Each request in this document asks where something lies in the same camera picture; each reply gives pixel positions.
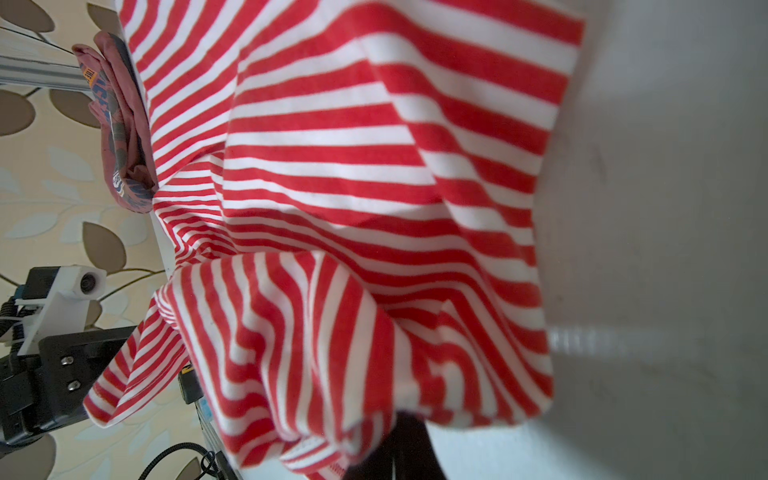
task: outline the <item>white table surface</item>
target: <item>white table surface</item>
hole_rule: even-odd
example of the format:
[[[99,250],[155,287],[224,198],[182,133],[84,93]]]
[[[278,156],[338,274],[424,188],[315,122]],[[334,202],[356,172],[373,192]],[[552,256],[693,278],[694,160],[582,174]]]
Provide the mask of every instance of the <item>white table surface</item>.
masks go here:
[[[590,24],[535,207],[555,407],[435,451],[455,480],[758,478],[768,2],[566,3]]]

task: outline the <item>shirt sleeve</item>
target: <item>shirt sleeve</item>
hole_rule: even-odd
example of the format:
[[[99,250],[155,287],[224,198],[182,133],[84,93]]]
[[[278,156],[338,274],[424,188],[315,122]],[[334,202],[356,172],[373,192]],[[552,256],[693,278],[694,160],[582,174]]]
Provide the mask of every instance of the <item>shirt sleeve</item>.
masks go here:
[[[147,317],[85,397],[85,411],[99,426],[119,423],[160,393],[187,363],[181,335],[164,320],[153,298]]]

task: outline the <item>brown leaf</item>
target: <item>brown leaf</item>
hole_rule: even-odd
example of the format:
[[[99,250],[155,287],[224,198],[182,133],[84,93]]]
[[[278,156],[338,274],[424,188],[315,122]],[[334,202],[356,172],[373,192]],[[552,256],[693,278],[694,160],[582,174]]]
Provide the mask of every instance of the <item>brown leaf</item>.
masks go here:
[[[35,119],[35,107],[12,91],[0,90],[0,137],[24,130]]]
[[[51,103],[65,117],[79,124],[93,128],[101,128],[98,120],[88,109],[91,99],[79,91],[51,90]]]
[[[108,31],[118,37],[123,36],[122,27],[120,26],[120,18],[115,10],[89,3],[88,15],[101,30]]]
[[[195,480],[202,472],[200,461],[197,458],[192,458],[187,463],[187,466],[181,469],[181,473],[176,477],[176,480]]]
[[[45,33],[56,28],[53,18],[32,0],[0,0],[0,17],[27,30]]]
[[[93,324],[96,323],[96,320],[98,320],[98,317],[100,316],[101,304],[98,302],[98,300],[91,300],[91,302],[88,304],[88,313],[85,314],[85,328],[93,326]]]
[[[83,222],[83,245],[85,254],[96,268],[113,273],[125,267],[125,246],[112,230],[96,223]]]
[[[50,435],[43,435],[37,442],[0,458],[0,472],[3,478],[45,480],[53,470],[55,459],[56,441]]]

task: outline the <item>orange label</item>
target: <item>orange label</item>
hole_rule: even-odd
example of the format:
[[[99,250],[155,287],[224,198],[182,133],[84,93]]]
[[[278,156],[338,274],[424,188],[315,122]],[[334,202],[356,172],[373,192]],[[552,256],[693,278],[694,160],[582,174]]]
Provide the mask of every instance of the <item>orange label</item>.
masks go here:
[[[96,83],[96,79],[98,78],[98,72],[90,68],[86,68],[85,71],[83,71],[83,76],[86,80],[88,80],[88,86],[93,87],[94,83]]]

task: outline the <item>light blue leaf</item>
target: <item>light blue leaf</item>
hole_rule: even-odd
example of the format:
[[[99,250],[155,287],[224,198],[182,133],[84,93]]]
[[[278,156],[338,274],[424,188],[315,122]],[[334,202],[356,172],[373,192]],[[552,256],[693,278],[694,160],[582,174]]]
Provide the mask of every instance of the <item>light blue leaf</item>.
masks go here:
[[[92,442],[94,440],[108,439],[112,435],[117,435],[125,426],[122,423],[112,425],[103,429],[100,426],[92,425],[74,436],[75,440],[83,442]]]
[[[22,189],[18,185],[18,180],[7,168],[0,167],[0,190],[7,190],[14,194],[20,194]]]
[[[131,443],[128,444],[128,454],[133,455],[134,453],[138,452],[138,449],[143,444],[147,443],[150,435],[152,435],[152,429],[149,427],[149,425],[144,425],[141,427],[141,430],[139,430],[136,436],[131,440]]]
[[[112,476],[112,460],[107,457],[101,462],[101,465],[96,468],[96,472],[91,475],[91,480],[109,480]]]
[[[120,223],[118,237],[126,247],[138,245],[147,239],[147,219],[142,214],[132,214]]]
[[[80,243],[83,241],[83,222],[99,223],[101,221],[101,212],[85,212],[84,214],[75,214],[69,217],[64,228],[61,229],[61,235],[58,241],[62,243]]]
[[[43,187],[46,190],[56,195],[57,197],[66,198],[67,200],[80,201],[80,194],[78,188],[74,185],[63,184],[62,182],[54,182],[52,180],[41,180]]]
[[[158,453],[170,447],[170,432],[164,430],[160,435],[156,436],[147,446],[147,450],[144,452],[144,458],[141,460],[143,465],[149,464]]]
[[[125,292],[117,292],[101,302],[102,311],[111,313],[112,315],[122,315],[125,309],[128,308],[129,301],[130,299]]]
[[[56,222],[58,214],[32,214],[14,223],[13,227],[5,232],[5,238],[34,237],[55,227]]]
[[[121,329],[124,326],[136,326],[136,323],[131,322],[129,319],[119,318],[117,322],[112,324],[113,329]]]
[[[59,147],[48,147],[51,166],[70,180],[92,182],[94,174],[91,165],[80,155],[73,154]]]

